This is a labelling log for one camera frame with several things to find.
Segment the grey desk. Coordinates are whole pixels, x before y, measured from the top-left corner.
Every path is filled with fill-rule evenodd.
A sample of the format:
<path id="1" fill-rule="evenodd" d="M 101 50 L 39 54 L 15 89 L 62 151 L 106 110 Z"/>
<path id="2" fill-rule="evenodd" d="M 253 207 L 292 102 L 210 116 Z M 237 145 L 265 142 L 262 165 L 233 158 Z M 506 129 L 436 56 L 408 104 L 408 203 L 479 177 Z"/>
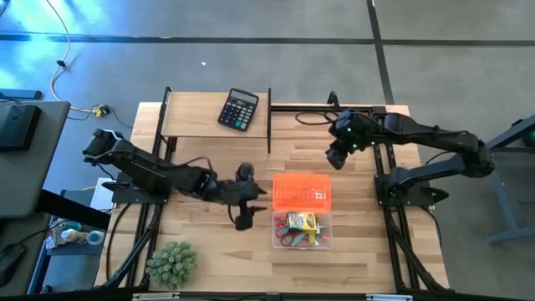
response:
<path id="1" fill-rule="evenodd" d="M 42 113 L 28 150 L 0 152 L 0 219 L 34 213 L 70 109 L 66 101 L 3 103 L 0 123 L 11 105 L 36 105 Z"/>

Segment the green plant in white pot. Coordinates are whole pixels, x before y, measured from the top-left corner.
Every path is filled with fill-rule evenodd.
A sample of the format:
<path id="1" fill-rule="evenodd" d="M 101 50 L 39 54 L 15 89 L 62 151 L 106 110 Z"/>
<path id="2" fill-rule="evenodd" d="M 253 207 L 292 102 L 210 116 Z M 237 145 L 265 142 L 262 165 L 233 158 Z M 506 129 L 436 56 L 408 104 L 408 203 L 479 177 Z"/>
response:
<path id="1" fill-rule="evenodd" d="M 145 274 L 150 281 L 169 290 L 184 288 L 198 267 L 198 253 L 189 242 L 167 242 L 147 261 Z"/>

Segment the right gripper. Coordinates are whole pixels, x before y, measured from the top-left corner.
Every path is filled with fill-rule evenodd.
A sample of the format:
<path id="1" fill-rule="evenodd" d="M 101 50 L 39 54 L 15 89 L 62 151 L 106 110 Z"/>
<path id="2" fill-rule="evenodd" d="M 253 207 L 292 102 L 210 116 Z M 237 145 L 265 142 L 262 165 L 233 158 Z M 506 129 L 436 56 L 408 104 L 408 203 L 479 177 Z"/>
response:
<path id="1" fill-rule="evenodd" d="M 372 145 L 372 135 L 376 132 L 377 123 L 367 114 L 343 111 L 331 124 L 334 141 L 325 151 L 327 161 L 335 170 L 341 170 L 348 156 L 347 149 L 365 149 Z"/>

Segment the yellow green crayon box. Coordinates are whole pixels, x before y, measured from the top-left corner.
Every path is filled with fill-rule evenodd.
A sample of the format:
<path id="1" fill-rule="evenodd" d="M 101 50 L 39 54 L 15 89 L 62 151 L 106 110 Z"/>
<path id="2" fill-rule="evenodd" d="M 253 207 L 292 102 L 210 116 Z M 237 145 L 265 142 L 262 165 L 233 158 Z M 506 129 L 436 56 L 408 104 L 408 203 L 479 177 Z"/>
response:
<path id="1" fill-rule="evenodd" d="M 317 217 L 313 212 L 289 212 L 287 227 L 290 232 L 316 233 L 318 231 Z"/>

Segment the dark storage cart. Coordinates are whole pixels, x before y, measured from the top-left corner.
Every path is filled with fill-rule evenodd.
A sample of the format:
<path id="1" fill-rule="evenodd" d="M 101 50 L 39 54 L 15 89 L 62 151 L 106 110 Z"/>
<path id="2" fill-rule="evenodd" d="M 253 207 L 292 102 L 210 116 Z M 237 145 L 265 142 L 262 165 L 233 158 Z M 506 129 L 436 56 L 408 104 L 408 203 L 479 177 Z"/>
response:
<path id="1" fill-rule="evenodd" d="M 46 231 L 59 219 L 80 222 L 88 230 L 102 230 L 109 224 L 109 217 L 98 217 L 95 222 L 90 222 L 84 216 L 85 213 L 95 216 L 96 210 L 90 206 L 93 195 L 92 189 L 63 190 L 59 194 L 43 191 L 34 215 L 38 219 L 37 228 L 22 242 L 26 247 L 23 261 L 29 272 L 24 293 L 57 293 L 89 288 L 94 284 L 102 244 L 68 243 L 54 250 L 45 247 Z"/>

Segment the black flat device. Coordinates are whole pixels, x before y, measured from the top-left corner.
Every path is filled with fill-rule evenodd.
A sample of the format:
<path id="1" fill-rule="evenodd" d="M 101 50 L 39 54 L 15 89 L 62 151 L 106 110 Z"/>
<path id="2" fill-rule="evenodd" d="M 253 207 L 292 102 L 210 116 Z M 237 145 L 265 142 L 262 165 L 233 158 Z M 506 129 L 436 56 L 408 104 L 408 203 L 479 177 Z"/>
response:
<path id="1" fill-rule="evenodd" d="M 41 100 L 43 92 L 30 89 L 0 89 L 0 98 Z"/>

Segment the white bracket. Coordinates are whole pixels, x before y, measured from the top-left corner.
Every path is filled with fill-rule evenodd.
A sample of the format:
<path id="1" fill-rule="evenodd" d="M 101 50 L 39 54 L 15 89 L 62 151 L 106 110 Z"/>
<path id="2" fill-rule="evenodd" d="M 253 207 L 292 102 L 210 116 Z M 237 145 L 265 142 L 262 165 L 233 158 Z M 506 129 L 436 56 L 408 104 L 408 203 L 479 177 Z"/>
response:
<path id="1" fill-rule="evenodd" d="M 177 292 L 147 292 L 147 293 L 134 293 L 131 301 L 170 301 L 179 299 L 180 293 Z"/>
<path id="2" fill-rule="evenodd" d="M 414 301 L 411 295 L 368 293 L 365 295 L 366 301 Z"/>

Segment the black desk calculator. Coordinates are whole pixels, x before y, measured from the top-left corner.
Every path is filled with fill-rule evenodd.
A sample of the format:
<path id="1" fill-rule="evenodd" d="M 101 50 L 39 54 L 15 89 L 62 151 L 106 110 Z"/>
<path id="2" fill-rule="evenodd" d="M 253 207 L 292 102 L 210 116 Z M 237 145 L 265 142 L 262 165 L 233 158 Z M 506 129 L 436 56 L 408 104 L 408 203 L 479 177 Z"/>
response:
<path id="1" fill-rule="evenodd" d="M 259 97 L 256 94 L 231 88 L 217 121 L 230 129 L 246 132 L 258 103 Z"/>

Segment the blue grey metal table frame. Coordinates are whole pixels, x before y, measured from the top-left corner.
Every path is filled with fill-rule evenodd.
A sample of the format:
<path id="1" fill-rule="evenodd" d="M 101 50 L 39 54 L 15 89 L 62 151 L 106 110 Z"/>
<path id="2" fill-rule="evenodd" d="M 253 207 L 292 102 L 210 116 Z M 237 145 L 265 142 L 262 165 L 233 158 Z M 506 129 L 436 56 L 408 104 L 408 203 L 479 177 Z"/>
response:
<path id="1" fill-rule="evenodd" d="M 491 154 L 495 153 L 532 153 L 535 154 L 535 139 L 532 144 L 525 144 L 524 147 L 509 147 L 517 140 L 532 137 L 535 132 L 535 114 L 526 119 L 518 120 L 511 125 L 509 129 L 487 142 Z M 510 204 L 507 196 L 506 183 L 500 176 L 500 169 L 491 174 L 492 186 L 497 195 L 498 204 L 501 208 L 503 218 L 507 229 L 502 232 L 496 232 L 488 236 L 490 244 L 508 242 L 524 238 L 535 238 L 535 226 L 522 226 L 517 220 L 513 206 Z"/>

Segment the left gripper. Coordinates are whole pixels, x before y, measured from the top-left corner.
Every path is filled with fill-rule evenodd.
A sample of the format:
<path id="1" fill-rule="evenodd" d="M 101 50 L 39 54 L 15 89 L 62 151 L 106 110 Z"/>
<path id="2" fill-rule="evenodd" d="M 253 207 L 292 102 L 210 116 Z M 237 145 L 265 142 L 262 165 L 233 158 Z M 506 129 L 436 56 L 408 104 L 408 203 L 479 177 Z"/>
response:
<path id="1" fill-rule="evenodd" d="M 255 200 L 259 195 L 267 195 L 254 180 L 254 167 L 252 163 L 242 163 L 236 172 L 236 181 L 210 180 L 207 184 L 207 200 L 222 205 L 238 206 L 241 202 Z M 253 217 L 256 212 L 267 210 L 266 207 L 239 207 L 240 214 L 234 219 L 235 229 L 245 231 L 253 226 Z"/>

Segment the white bottle with teal cap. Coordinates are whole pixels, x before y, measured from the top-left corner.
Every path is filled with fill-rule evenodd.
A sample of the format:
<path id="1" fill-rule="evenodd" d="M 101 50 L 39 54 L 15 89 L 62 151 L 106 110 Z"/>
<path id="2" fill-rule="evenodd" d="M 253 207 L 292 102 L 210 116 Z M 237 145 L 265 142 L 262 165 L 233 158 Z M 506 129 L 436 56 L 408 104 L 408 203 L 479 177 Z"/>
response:
<path id="1" fill-rule="evenodd" d="M 61 238 L 65 242 L 76 242 L 79 244 L 100 245 L 104 241 L 104 233 L 93 230 L 91 232 L 80 232 L 74 229 L 64 230 Z"/>

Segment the black computer mouse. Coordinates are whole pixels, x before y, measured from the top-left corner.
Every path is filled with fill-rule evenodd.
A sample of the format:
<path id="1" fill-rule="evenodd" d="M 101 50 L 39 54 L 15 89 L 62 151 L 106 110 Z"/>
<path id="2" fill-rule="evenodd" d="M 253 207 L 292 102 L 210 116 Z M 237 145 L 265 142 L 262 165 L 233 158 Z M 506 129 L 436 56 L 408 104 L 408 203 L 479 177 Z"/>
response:
<path id="1" fill-rule="evenodd" d="M 18 243 L 9 244 L 0 251 L 0 288 L 12 279 L 24 253 L 24 246 Z"/>

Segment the red handled scissors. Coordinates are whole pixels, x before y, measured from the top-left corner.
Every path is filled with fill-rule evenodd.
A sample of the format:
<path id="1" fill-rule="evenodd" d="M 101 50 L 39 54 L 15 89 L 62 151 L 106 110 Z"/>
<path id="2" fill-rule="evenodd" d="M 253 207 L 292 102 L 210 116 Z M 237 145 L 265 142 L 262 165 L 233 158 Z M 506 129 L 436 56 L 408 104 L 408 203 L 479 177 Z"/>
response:
<path id="1" fill-rule="evenodd" d="M 309 245 L 309 232 L 301 228 L 290 227 L 287 223 L 276 225 L 275 236 L 282 247 L 307 247 Z"/>

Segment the white paper sheet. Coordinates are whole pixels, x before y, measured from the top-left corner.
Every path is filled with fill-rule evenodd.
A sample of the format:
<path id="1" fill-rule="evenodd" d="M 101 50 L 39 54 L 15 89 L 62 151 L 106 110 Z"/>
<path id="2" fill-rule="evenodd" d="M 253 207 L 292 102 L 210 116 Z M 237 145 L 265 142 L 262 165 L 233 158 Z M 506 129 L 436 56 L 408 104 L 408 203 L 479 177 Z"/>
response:
<path id="1" fill-rule="evenodd" d="M 90 203 L 91 208 L 100 211 L 108 211 L 115 207 L 114 203 L 112 202 L 113 192 L 103 186 L 103 184 L 106 182 L 115 182 L 115 180 L 104 177 L 100 177 L 97 180 Z"/>

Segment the clear pencil box orange lid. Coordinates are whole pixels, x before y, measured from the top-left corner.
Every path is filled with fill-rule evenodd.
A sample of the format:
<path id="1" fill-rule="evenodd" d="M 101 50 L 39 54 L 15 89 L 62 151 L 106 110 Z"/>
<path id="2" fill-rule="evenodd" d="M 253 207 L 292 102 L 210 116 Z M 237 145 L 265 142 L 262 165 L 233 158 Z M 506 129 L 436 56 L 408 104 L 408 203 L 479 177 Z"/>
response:
<path id="1" fill-rule="evenodd" d="M 330 249 L 333 246 L 333 222 L 331 215 L 331 180 L 326 175 L 293 173 L 273 177 L 273 246 L 293 249 Z M 318 221 L 318 231 L 309 233 L 307 247 L 282 247 L 275 236 L 276 225 L 287 223 L 289 212 L 313 212 Z M 327 236 L 325 244 L 316 243 L 317 236 Z"/>

